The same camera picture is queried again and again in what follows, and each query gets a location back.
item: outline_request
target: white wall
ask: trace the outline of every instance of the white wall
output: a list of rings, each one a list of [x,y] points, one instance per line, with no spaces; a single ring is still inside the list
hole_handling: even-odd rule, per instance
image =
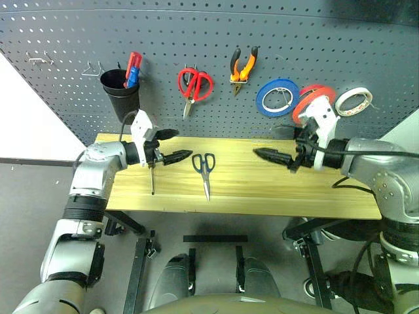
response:
[[[0,54],[0,158],[74,160],[84,149]]]
[[[419,110],[404,119],[381,139],[396,143],[409,152],[419,153]]]

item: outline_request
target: gray pegboard wall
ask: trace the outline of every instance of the gray pegboard wall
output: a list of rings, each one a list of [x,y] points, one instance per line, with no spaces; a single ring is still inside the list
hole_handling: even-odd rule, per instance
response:
[[[377,109],[342,118],[341,136],[381,137],[419,106],[417,0],[15,0],[0,4],[0,18],[1,53],[84,144],[120,128],[98,78],[81,75],[87,61],[124,67],[133,50],[144,56],[141,108],[184,136],[277,137],[274,127],[291,123],[290,114],[263,116],[255,98],[278,77],[338,94],[367,87]],[[239,46],[244,63],[253,45],[256,66],[234,97],[230,58]],[[53,65],[27,62],[26,52],[43,58],[44,50]],[[184,63],[215,82],[188,121],[177,89]]]

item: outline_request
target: red tape roll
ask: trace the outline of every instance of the red tape roll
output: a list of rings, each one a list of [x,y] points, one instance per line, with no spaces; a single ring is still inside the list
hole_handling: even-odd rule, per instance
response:
[[[320,96],[326,96],[329,98],[329,103],[332,104],[335,102],[336,98],[336,92],[333,88],[325,86],[322,88],[319,88],[318,90],[315,90],[307,97],[304,97],[300,103],[295,107],[293,111],[293,120],[296,124],[301,124],[301,121],[299,119],[300,113],[309,105],[315,98],[318,98]]]
[[[318,90],[319,88],[322,87],[326,87],[325,85],[322,84],[311,84],[308,85],[307,87],[304,87],[300,90],[300,97],[304,96],[305,94],[307,94],[308,92],[314,92],[315,90]]]

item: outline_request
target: blue scissors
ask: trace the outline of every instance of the blue scissors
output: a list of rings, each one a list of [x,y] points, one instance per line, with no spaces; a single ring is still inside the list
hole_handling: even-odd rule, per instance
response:
[[[192,156],[192,165],[194,166],[194,169],[197,173],[200,173],[202,176],[202,179],[204,180],[204,191],[205,196],[207,197],[207,201],[210,200],[210,173],[213,171],[215,167],[215,156],[211,153],[206,153],[204,157],[202,157],[201,154],[196,154]]]

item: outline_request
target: wire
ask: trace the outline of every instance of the wire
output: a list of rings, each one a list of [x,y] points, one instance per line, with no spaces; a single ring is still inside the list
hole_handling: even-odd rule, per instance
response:
[[[85,153],[86,151],[84,150],[84,151],[82,151],[78,156],[77,156],[77,158],[76,158],[76,160],[73,162],[73,177],[74,177],[74,174],[76,173],[76,169],[77,169],[77,166],[79,165],[79,162],[80,162],[80,158],[84,155],[84,153]]]
[[[373,235],[367,242],[364,243],[358,256],[356,257],[354,267],[352,268],[352,273],[350,276],[350,288],[352,294],[352,306],[354,307],[355,314],[359,314],[358,306],[356,305],[356,297],[355,297],[355,276],[358,272],[359,263],[361,263],[362,256],[364,255],[365,251],[371,246],[371,243],[378,237],[378,234]]]
[[[307,140],[299,140],[299,142],[307,144],[308,146],[326,154],[330,155],[374,155],[374,156],[402,156],[402,157],[411,157],[411,158],[419,158],[419,154],[415,154],[413,152],[392,152],[389,150],[331,150],[320,147],[319,145],[307,141]]]
[[[366,193],[370,193],[370,194],[374,194],[374,192],[372,190],[370,190],[369,188],[363,188],[362,186],[358,186],[358,185],[339,185],[340,183],[348,180],[349,177],[343,177],[341,178],[341,180],[336,181],[335,183],[333,183],[332,188],[356,188],[357,190],[360,191],[364,191]]]
[[[367,248],[367,254],[368,254],[369,269],[371,270],[371,273],[374,277],[375,276],[375,268],[374,268],[374,263],[373,263],[373,254],[371,252],[371,246],[370,245]]]
[[[130,111],[129,113],[127,113],[124,116],[124,118],[122,119],[122,126],[120,128],[119,140],[118,141],[120,141],[120,142],[122,141],[122,134],[124,133],[124,127],[125,127],[125,124],[126,124],[126,119],[128,119],[133,114],[137,114],[137,113],[138,113],[138,110],[133,110],[133,111]]]

